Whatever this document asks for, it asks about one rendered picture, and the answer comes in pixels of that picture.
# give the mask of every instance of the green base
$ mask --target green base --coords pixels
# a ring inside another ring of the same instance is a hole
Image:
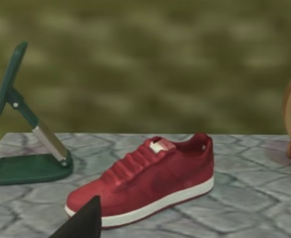
[[[73,172],[70,152],[67,159],[69,165],[62,167],[51,154],[0,158],[0,185],[50,182],[66,178]]]

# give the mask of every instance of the gray stone table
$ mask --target gray stone table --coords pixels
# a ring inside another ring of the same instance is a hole
[[[58,134],[74,155],[67,179],[0,186],[0,238],[47,238],[66,219],[69,192],[97,178],[146,137]],[[163,135],[185,140],[190,135]],[[136,224],[103,231],[102,238],[291,238],[291,162],[287,136],[212,135],[216,185],[208,195]],[[7,134],[0,157],[46,150],[32,134]]]

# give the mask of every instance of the shoe upper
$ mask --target shoe upper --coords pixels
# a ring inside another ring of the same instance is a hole
[[[154,137],[115,162],[99,179],[73,191],[67,207],[76,212],[99,195],[103,217],[124,214],[207,181],[213,168],[213,144],[207,135],[198,133],[185,142]]]

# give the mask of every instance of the shoe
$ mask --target shoe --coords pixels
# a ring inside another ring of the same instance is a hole
[[[156,136],[70,193],[65,211],[71,217],[98,195],[103,229],[120,227],[208,193],[213,171],[213,143],[206,134],[184,142]]]

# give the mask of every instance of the white shoe sole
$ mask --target white shoe sole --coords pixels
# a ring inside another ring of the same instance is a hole
[[[182,203],[186,200],[190,200],[191,198],[199,197],[200,195],[204,195],[205,193],[208,193],[213,186],[214,177],[211,177],[204,183],[172,193],[138,210],[116,216],[102,217],[102,227],[118,227],[142,220],[143,218],[163,210],[164,208]],[[75,214],[75,212],[67,206],[65,206],[65,211],[70,217]]]

